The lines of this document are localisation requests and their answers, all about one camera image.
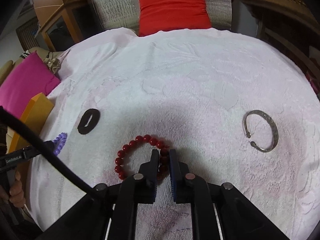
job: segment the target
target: magenta cushion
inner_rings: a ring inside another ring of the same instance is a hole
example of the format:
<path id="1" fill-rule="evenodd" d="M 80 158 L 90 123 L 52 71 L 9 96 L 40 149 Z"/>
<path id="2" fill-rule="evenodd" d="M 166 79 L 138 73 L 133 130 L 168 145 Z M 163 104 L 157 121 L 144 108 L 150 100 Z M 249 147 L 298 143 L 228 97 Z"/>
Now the magenta cushion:
<path id="1" fill-rule="evenodd" d="M 36 52 L 30 54 L 0 86 L 0 106 L 20 118 L 30 99 L 39 93 L 46 96 L 60 84 Z"/>

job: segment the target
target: white blanket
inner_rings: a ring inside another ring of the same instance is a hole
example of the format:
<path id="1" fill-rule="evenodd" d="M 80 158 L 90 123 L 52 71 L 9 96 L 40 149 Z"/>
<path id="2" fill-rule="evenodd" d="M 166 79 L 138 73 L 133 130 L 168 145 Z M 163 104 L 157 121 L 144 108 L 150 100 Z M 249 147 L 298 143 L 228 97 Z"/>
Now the white blanket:
<path id="1" fill-rule="evenodd" d="M 303 73 L 266 43 L 228 31 L 177 30 L 139 38 L 128 29 L 106 31 L 61 55 L 61 84 L 48 96 L 55 103 L 43 140 L 68 133 L 59 158 L 91 186 L 119 183 L 114 159 L 136 135 L 164 138 L 190 170 L 210 183 L 234 184 L 290 239 L 306 239 L 320 219 L 320 104 Z M 87 135 L 76 127 L 89 108 L 101 120 Z M 243 116 L 260 109 L 279 131 Z M 149 160 L 145 145 L 126 158 L 137 172 Z M 29 173 L 30 206 L 42 229 L 84 193 L 42 157 Z M 192 239 L 188 205 L 176 205 L 169 178 L 156 203 L 141 205 L 136 239 Z"/>

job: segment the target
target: finger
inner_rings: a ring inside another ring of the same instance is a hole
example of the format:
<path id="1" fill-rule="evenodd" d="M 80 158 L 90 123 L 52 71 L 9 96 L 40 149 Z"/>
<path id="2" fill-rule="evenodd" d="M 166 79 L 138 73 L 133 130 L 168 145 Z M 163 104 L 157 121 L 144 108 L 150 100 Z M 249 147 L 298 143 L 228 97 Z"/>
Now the finger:
<path id="1" fill-rule="evenodd" d="M 15 203 L 15 204 L 13 204 L 15 207 L 20 207 L 20 208 L 22 208 L 24 205 L 25 205 L 25 203 L 26 203 L 26 199 L 25 198 L 23 198 L 19 203 Z"/>
<path id="2" fill-rule="evenodd" d="M 0 185 L 0 198 L 4 199 L 4 200 L 9 200 L 9 196 L 6 193 L 6 191 L 4 190 L 4 188 Z"/>
<path id="3" fill-rule="evenodd" d="M 22 191 L 22 183 L 20 180 L 16 180 L 10 188 L 10 195 L 15 196 Z"/>
<path id="4" fill-rule="evenodd" d="M 15 204 L 15 203 L 19 203 L 22 199 L 23 199 L 23 196 L 24 196 L 24 192 L 21 191 L 18 195 L 15 195 L 13 197 L 10 197 L 9 200 L 11 203 Z"/>
<path id="5" fill-rule="evenodd" d="M 16 180 L 20 180 L 21 179 L 21 174 L 20 174 L 19 171 L 16 171 L 15 177 L 16 177 Z"/>

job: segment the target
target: screw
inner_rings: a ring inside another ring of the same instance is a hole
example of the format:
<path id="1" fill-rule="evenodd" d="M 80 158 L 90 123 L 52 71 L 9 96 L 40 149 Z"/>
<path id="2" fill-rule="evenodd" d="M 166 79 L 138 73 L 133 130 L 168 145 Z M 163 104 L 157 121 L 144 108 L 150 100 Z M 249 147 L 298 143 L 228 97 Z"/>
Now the screw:
<path id="1" fill-rule="evenodd" d="M 134 174 L 134 176 L 133 176 L 133 178 L 135 179 L 135 180 L 141 180 L 141 179 L 143 179 L 143 174 L 141 174 L 141 173 L 137 173 L 137 174 Z"/>
<path id="2" fill-rule="evenodd" d="M 194 179 L 196 176 L 193 173 L 187 173 L 185 177 L 186 179 Z"/>
<path id="3" fill-rule="evenodd" d="M 102 191 L 104 189 L 106 189 L 107 185 L 104 184 L 104 183 L 99 183 L 95 186 L 95 189 L 98 190 L 98 191 Z"/>
<path id="4" fill-rule="evenodd" d="M 233 188 L 233 185 L 230 183 L 230 182 L 225 182 L 223 183 L 223 187 L 226 189 L 226 190 L 230 190 Z"/>

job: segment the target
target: red cushion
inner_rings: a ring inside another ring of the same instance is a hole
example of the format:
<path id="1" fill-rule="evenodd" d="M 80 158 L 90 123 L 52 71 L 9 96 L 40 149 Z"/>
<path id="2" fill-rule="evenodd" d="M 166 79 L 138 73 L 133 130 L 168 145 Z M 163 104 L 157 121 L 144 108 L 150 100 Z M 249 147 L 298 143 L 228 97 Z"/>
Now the red cushion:
<path id="1" fill-rule="evenodd" d="M 20 118 L 32 97 L 39 93 L 47 96 L 59 84 L 60 80 L 33 52 L 11 71 L 0 86 L 0 106 Z"/>
<path id="2" fill-rule="evenodd" d="M 139 0 L 139 36 L 177 29 L 209 29 L 205 0 Z"/>

